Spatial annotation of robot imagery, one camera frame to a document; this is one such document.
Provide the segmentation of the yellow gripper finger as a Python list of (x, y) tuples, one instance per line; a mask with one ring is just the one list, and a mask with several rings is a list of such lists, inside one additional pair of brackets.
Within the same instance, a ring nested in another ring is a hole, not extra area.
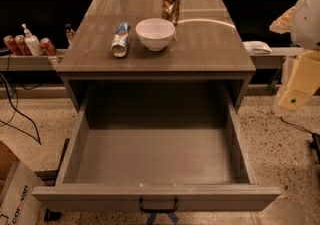
[(282, 86), (272, 107), (276, 116), (298, 111), (320, 88), (320, 52), (304, 50), (285, 61)]
[(292, 20), (294, 12), (295, 7), (289, 8), (271, 23), (271, 25), (269, 26), (269, 30), (278, 34), (289, 33), (292, 30)]

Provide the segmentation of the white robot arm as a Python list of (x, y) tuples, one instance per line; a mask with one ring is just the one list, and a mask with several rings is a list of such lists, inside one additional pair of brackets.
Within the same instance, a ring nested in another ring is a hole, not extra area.
[(303, 52), (293, 59), (289, 78), (280, 87), (272, 111), (277, 116), (298, 111), (320, 88), (320, 0), (298, 0), (269, 26), (290, 33)]

